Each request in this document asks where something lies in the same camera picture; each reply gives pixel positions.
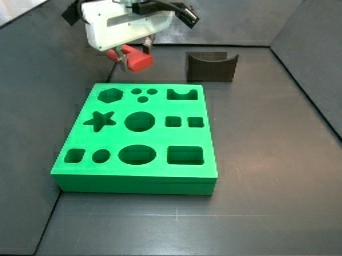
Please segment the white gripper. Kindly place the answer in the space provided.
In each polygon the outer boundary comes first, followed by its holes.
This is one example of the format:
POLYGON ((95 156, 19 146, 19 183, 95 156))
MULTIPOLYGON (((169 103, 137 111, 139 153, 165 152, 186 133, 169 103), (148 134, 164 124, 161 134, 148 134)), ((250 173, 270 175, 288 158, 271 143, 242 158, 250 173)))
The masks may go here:
POLYGON ((115 48, 116 62, 127 72, 127 56, 121 45, 145 38, 143 53, 151 55, 153 34, 169 27, 173 12, 157 11, 139 15, 132 12, 128 0, 97 0, 81 4, 81 17, 85 20, 88 44, 99 51, 115 48))

